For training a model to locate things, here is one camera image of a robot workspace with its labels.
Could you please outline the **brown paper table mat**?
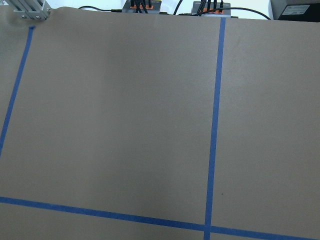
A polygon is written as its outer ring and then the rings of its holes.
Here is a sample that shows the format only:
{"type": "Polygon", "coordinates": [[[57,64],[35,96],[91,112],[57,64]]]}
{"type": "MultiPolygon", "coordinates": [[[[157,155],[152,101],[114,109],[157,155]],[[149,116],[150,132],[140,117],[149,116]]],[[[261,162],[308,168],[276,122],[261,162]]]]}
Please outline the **brown paper table mat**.
{"type": "Polygon", "coordinates": [[[317,240],[320,25],[0,8],[3,240],[317,240]]]}

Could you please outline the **orange black usb hub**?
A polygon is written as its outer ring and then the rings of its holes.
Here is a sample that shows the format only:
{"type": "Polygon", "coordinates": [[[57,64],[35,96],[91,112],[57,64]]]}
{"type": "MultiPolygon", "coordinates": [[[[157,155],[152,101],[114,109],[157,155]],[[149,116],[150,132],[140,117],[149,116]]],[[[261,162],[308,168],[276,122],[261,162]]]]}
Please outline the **orange black usb hub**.
{"type": "Polygon", "coordinates": [[[127,0],[122,8],[123,13],[159,14],[161,0],[127,0]]]}
{"type": "Polygon", "coordinates": [[[196,0],[193,2],[191,14],[196,15],[202,11],[205,17],[231,17],[231,4],[223,0],[196,0]]]}

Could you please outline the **black box with label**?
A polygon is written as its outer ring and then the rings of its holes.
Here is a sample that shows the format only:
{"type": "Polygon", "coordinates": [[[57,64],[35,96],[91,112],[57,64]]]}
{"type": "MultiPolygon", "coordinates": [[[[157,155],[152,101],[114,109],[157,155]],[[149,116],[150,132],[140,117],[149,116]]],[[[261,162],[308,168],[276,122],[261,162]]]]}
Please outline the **black box with label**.
{"type": "Polygon", "coordinates": [[[319,0],[271,0],[274,20],[320,22],[319,0]]]}

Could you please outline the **aluminium frame post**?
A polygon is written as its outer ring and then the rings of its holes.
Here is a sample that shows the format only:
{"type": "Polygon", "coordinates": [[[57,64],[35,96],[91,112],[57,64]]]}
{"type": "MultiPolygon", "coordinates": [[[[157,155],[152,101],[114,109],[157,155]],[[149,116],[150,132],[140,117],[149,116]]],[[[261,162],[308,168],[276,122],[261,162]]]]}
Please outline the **aluminium frame post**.
{"type": "Polygon", "coordinates": [[[22,19],[46,20],[52,11],[52,7],[46,0],[5,0],[22,19]]]}

